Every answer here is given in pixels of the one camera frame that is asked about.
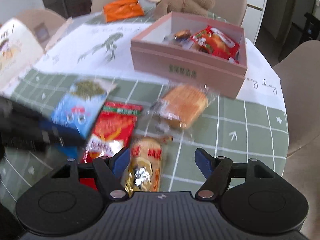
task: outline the open box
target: open box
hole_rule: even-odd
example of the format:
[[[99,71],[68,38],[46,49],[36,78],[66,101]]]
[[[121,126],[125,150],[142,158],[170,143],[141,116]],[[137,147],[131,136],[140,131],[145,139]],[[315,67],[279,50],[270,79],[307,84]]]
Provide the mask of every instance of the open box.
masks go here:
[[[188,29],[192,33],[210,25],[240,44],[239,64],[204,52],[163,43],[165,36]],[[156,74],[173,81],[206,84],[222,95],[236,98],[247,70],[243,28],[193,14],[171,12],[131,40],[136,70]]]

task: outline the red snack package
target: red snack package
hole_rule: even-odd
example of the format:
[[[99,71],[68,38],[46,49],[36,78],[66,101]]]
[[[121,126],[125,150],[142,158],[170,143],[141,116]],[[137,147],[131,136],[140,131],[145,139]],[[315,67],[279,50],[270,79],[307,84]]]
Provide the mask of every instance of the red snack package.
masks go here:
[[[112,157],[126,147],[142,109],[139,105],[106,102],[92,130],[82,163],[91,163],[101,156]],[[94,179],[80,179],[80,182],[97,189]]]
[[[239,44],[218,29],[207,26],[206,29],[193,35],[191,39],[209,54],[226,60],[231,58],[232,62],[236,62],[234,59],[239,51]]]

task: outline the dinosaur drawing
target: dinosaur drawing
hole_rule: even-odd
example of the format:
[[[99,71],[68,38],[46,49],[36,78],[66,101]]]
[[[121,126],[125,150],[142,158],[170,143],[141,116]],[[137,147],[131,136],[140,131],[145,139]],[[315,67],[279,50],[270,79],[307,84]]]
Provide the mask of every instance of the dinosaur drawing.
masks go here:
[[[81,60],[85,59],[90,53],[92,53],[92,55],[93,55],[98,50],[103,49],[104,47],[106,48],[106,54],[108,52],[110,52],[109,57],[108,57],[108,62],[110,62],[112,59],[114,59],[116,57],[115,50],[117,49],[117,45],[114,44],[114,42],[116,42],[117,40],[119,40],[122,37],[123,37],[123,34],[120,32],[111,34],[104,43],[98,44],[98,45],[94,46],[92,49],[90,49],[89,51],[87,51],[86,53],[82,54],[78,59],[78,63]]]

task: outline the stuffed animal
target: stuffed animal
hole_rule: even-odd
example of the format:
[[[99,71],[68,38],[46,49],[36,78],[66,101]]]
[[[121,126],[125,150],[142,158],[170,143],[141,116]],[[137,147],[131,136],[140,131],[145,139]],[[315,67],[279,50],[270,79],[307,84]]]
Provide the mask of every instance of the stuffed animal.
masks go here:
[[[155,20],[170,12],[185,12],[207,16],[208,10],[215,5],[215,0],[147,0],[156,3]]]

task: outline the plastic wrap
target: plastic wrap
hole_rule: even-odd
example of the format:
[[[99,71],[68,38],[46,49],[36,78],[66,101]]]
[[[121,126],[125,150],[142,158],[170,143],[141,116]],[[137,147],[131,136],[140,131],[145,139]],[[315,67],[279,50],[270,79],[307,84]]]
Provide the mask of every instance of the plastic wrap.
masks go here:
[[[125,190],[131,196],[134,191],[159,191],[163,146],[172,137],[138,138],[131,147],[131,161],[125,172]]]
[[[217,96],[218,93],[207,86],[170,83],[165,95],[146,115],[152,115],[155,126],[164,133],[178,136],[184,131],[185,137],[192,141],[193,123]]]

